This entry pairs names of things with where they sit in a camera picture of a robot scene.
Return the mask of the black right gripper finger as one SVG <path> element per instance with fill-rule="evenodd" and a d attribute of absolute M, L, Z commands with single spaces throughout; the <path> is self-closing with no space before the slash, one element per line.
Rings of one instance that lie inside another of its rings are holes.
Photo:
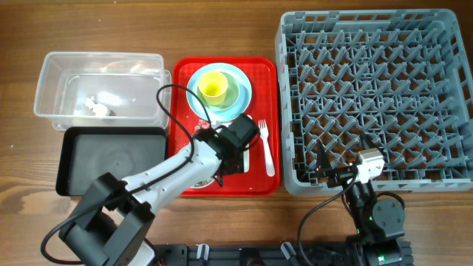
<path fill-rule="evenodd" d="M 363 150 L 377 148 L 377 145 L 374 144 L 374 142 L 372 142 L 371 139 L 369 139 L 369 137 L 364 132 L 360 134 L 360 141 L 361 141 L 361 147 Z"/>
<path fill-rule="evenodd" d="M 326 177 L 332 170 L 324 146 L 320 140 L 317 140 L 316 176 Z"/>

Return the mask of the red snack wrapper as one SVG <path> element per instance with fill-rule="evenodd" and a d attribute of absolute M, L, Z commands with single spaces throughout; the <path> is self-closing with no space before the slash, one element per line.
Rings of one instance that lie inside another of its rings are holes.
<path fill-rule="evenodd" d="M 201 129 L 208 129 L 211 127 L 211 124 L 207 120 L 199 119 L 196 126 L 194 127 L 194 132 L 197 132 Z"/>

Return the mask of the light blue small bowl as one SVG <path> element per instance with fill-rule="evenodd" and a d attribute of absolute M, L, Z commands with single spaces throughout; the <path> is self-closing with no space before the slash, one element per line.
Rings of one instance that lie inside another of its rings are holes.
<path fill-rule="evenodd" d="M 215 181 L 213 177 L 208 178 L 207 180 L 200 181 L 198 183 L 195 183 L 191 188 L 193 189 L 201 189 L 209 186 Z"/>

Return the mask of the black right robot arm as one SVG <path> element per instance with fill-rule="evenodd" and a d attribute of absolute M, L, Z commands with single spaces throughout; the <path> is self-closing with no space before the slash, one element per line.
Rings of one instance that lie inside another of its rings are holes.
<path fill-rule="evenodd" d="M 361 134 L 362 150 L 349 166 L 333 168 L 322 142 L 317 142 L 316 176 L 326 177 L 335 195 L 348 206 L 357 234 L 347 238 L 354 265 L 399 265 L 403 261 L 399 238 L 405 234 L 405 203 L 392 192 L 377 194 L 372 179 L 384 169 L 384 155 L 368 136 Z"/>

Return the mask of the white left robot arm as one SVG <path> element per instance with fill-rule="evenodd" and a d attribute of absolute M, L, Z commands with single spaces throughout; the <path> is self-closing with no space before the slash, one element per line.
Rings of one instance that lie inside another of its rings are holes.
<path fill-rule="evenodd" d="M 145 241 L 156 213 L 193 185 L 233 174 L 259 128 L 245 114 L 229 126 L 201 129 L 176 155 L 142 173 L 118 180 L 97 178 L 59 230 L 83 265 L 148 265 Z"/>

